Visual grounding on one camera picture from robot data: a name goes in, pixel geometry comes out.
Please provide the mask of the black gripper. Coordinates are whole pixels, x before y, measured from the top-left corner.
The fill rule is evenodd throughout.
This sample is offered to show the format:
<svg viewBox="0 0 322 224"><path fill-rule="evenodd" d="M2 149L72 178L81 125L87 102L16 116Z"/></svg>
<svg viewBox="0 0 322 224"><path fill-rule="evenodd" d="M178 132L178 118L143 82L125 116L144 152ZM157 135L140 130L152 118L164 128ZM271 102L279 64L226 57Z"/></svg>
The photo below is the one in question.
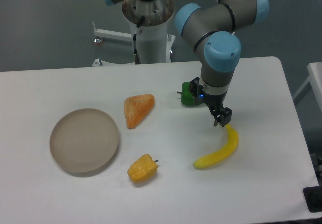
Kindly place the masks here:
<svg viewBox="0 0 322 224"><path fill-rule="evenodd" d="M216 127L220 124L220 126L225 127L230 123L232 110L223 106L228 84L222 87L215 87L206 83L203 78L195 77L190 81L188 91L196 101L204 103L211 113L214 113L213 126Z"/></svg>

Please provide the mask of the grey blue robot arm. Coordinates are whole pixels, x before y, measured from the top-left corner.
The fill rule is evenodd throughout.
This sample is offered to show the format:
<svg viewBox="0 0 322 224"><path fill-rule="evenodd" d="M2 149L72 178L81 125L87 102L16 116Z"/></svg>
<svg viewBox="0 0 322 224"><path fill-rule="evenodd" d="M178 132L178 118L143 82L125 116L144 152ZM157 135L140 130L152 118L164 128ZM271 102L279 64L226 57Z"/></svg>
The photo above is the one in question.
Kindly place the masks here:
<svg viewBox="0 0 322 224"><path fill-rule="evenodd" d="M239 63L241 42L235 31L263 20L269 12L268 0L216 0L204 9L189 3L174 10L173 0L104 0L121 3L122 13L131 25L135 64L164 62L166 26L174 19L180 37L201 62L201 73L190 81L189 92L205 104L214 125L230 123L232 110L224 107L233 73Z"/></svg>

